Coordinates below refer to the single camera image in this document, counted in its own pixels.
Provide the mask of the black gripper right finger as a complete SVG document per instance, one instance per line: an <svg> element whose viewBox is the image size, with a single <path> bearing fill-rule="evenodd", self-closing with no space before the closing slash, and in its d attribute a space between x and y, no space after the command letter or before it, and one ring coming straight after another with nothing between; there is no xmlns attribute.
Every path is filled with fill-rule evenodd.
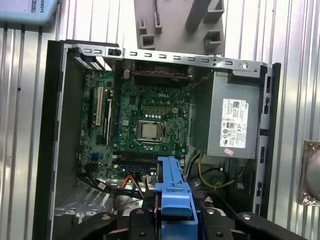
<svg viewBox="0 0 320 240"><path fill-rule="evenodd" d="M205 202L199 212L199 231L202 240L303 240L291 232L255 213L235 213Z"/></svg>

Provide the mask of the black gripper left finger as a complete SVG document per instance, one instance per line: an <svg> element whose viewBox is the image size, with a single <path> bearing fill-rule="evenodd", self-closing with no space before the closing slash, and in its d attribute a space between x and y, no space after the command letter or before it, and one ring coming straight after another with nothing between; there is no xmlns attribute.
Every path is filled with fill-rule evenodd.
<svg viewBox="0 0 320 240"><path fill-rule="evenodd" d="M58 238L60 240L156 240L156 192L147 190L142 207L128 209L128 214L117 218L101 212L72 227Z"/></svg>

